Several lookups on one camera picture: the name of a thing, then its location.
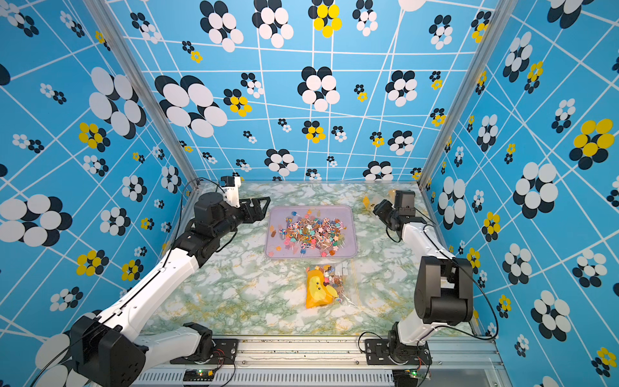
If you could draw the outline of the clear ziploc bag of lollipops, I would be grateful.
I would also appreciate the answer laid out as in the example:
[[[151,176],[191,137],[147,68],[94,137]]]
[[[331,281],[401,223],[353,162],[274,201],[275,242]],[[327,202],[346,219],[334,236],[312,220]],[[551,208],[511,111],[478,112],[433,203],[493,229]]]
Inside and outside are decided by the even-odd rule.
[[[392,203],[393,208],[402,208],[402,201],[405,190],[390,190],[388,192],[388,199]]]

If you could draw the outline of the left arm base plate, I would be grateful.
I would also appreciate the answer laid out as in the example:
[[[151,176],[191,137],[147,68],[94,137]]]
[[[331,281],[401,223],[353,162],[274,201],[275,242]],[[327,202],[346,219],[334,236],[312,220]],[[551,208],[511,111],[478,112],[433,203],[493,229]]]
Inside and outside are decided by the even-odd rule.
[[[240,341],[238,339],[215,338],[198,346],[196,353],[169,361],[170,364],[224,365],[233,364]]]

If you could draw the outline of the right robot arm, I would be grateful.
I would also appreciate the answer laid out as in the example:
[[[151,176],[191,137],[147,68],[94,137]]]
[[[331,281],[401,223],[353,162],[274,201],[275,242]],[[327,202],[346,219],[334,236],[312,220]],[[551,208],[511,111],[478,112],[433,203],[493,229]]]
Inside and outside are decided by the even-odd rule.
[[[388,355],[400,365],[430,364],[427,340],[440,330],[468,323],[473,317],[472,269],[441,245],[433,224],[415,207],[415,193],[397,190],[374,207],[387,232],[395,232],[419,261],[414,311],[388,334]]]

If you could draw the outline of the yellow duck ziploc bag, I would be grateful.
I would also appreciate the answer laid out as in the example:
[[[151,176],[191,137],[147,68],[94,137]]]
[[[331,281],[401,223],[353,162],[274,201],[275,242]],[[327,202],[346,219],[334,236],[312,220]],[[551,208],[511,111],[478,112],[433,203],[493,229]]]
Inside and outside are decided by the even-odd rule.
[[[306,308],[352,303],[348,262],[315,264],[306,268]]]
[[[362,198],[362,204],[364,211],[368,214],[373,214],[375,208],[384,200],[385,198],[380,195],[365,195]]]

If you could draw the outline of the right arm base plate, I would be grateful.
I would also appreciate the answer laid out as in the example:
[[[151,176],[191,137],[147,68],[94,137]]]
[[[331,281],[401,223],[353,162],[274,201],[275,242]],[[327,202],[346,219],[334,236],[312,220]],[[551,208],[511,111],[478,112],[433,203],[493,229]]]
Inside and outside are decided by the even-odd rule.
[[[364,340],[362,348],[368,365],[426,366],[432,365],[428,344],[409,346],[381,339]]]

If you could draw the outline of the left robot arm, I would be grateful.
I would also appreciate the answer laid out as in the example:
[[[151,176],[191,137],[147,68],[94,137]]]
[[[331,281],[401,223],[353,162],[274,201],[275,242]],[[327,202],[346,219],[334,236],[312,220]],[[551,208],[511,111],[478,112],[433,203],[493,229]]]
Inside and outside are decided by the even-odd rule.
[[[175,359],[214,359],[213,333],[196,322],[150,337],[141,332],[174,290],[222,250],[222,238],[244,223],[262,221],[270,202],[269,197],[229,201],[227,194],[203,194],[166,258],[119,301],[72,326],[68,353],[74,372],[101,386],[129,386],[142,372]]]

